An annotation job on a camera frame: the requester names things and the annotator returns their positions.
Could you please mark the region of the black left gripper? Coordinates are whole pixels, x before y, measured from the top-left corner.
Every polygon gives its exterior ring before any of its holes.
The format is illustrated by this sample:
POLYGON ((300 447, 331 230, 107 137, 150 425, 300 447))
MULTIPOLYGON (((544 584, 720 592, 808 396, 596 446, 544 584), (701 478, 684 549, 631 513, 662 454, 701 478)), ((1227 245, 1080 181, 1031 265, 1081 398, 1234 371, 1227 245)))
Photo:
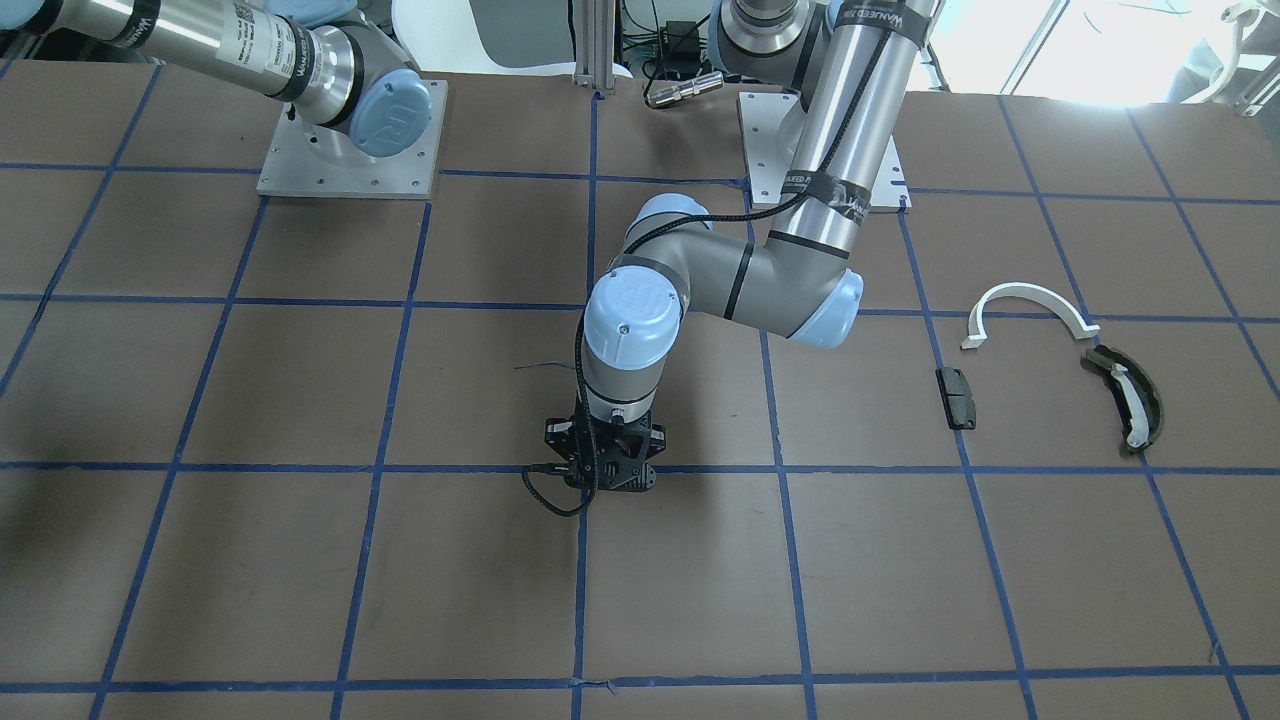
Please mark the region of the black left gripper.
POLYGON ((650 459, 666 450, 666 428, 650 413, 620 424, 577 407, 572 418, 545 420, 544 443, 563 460, 550 473, 567 486, 643 493, 657 483, 650 459))

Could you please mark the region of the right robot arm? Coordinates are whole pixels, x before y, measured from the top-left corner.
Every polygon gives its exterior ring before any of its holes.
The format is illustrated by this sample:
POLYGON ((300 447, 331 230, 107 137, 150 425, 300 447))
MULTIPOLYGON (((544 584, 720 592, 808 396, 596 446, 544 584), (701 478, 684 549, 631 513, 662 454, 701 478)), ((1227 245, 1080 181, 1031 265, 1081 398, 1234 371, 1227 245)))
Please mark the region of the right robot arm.
POLYGON ((433 119, 412 58, 356 1, 5 1, 3 28, 72 29, 252 90, 370 158, 410 149, 433 119))

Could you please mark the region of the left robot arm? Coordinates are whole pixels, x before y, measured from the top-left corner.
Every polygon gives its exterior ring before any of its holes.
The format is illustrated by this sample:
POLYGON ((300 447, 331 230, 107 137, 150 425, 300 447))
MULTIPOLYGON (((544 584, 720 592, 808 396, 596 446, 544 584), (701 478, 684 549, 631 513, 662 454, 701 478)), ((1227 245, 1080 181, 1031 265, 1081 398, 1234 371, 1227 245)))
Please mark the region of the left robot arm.
POLYGON ((861 277, 849 268, 870 192, 925 46, 933 1, 719 1, 708 29, 713 64, 799 94, 801 124, 764 240, 718 232, 726 215, 689 196, 658 195, 628 227, 595 283, 575 338, 572 416, 552 418, 559 462, 527 466, 593 498, 644 492, 666 446, 652 405, 684 319, 705 313, 832 348, 849 336, 861 277))

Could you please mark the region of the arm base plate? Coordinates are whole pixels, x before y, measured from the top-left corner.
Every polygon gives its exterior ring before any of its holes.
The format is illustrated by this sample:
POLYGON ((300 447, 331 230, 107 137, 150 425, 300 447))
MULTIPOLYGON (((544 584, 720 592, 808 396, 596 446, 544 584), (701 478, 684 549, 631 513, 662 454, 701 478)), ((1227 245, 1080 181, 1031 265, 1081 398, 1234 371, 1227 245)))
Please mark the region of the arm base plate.
POLYGON ((288 199, 429 200, 436 177, 449 99, 445 79, 426 79, 431 119, 403 152, 371 158, 333 129, 282 113, 256 184, 257 193, 288 199))
MULTIPOLYGON (((739 119, 751 192, 751 209, 780 201, 785 172, 791 167, 805 111, 794 94, 739 94, 739 119)), ((895 213, 913 206, 895 138, 890 138, 872 186, 870 210, 895 213)))

